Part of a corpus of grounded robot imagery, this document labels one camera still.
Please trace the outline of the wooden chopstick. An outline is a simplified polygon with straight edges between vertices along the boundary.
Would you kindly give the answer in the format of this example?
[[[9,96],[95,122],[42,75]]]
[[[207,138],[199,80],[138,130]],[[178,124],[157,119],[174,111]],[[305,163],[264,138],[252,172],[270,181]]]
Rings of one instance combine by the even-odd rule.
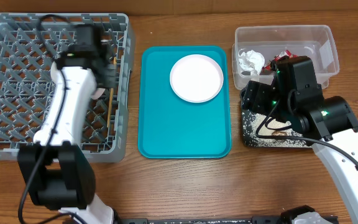
[[[113,58],[113,64],[116,65],[116,57]],[[109,90],[109,104],[108,104],[108,117],[107,117],[107,128],[110,127],[111,124],[111,111],[112,111],[112,100],[114,96],[114,88],[110,88]]]

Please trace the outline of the white bowl with rice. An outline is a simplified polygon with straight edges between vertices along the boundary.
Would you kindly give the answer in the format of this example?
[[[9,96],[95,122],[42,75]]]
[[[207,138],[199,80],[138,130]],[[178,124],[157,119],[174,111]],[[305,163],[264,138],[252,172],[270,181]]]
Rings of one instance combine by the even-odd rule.
[[[91,99],[97,100],[103,95],[104,91],[104,88],[97,88],[96,91],[91,95]]]

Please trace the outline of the white napkin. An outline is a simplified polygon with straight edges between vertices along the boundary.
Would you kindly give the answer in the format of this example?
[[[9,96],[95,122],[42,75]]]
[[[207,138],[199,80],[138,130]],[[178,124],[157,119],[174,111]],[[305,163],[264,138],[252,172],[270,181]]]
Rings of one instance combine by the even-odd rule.
[[[242,75],[260,75],[265,66],[265,58],[253,50],[242,52],[239,55],[239,65]]]

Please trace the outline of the white round plate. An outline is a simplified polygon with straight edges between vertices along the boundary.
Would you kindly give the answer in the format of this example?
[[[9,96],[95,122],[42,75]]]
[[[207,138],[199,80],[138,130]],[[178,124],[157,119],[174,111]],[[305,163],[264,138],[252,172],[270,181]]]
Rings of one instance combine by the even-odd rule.
[[[173,92],[190,103],[212,100],[221,91],[223,83],[222,68],[206,55],[184,56],[170,71],[170,86]]]

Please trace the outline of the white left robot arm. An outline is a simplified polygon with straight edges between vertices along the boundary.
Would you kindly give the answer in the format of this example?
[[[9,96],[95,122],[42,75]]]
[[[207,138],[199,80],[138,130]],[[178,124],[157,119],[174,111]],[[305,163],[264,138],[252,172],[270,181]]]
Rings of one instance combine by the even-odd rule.
[[[96,195],[96,177],[80,147],[90,99],[111,73],[109,48],[99,27],[80,24],[75,30],[76,43],[51,66],[55,93],[47,118],[34,143],[22,146],[17,155],[25,181],[21,223],[27,196],[34,205],[57,210],[54,219],[68,215],[78,223],[116,222],[114,210]]]

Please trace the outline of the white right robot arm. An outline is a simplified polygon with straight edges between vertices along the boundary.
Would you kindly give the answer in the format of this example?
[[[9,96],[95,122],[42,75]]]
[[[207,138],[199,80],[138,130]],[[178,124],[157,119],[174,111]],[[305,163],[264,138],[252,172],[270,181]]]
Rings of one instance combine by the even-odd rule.
[[[303,141],[331,175],[353,223],[358,223],[358,120],[340,96],[324,98],[307,56],[281,58],[272,65],[271,84],[250,81],[241,108],[262,114],[259,139]]]

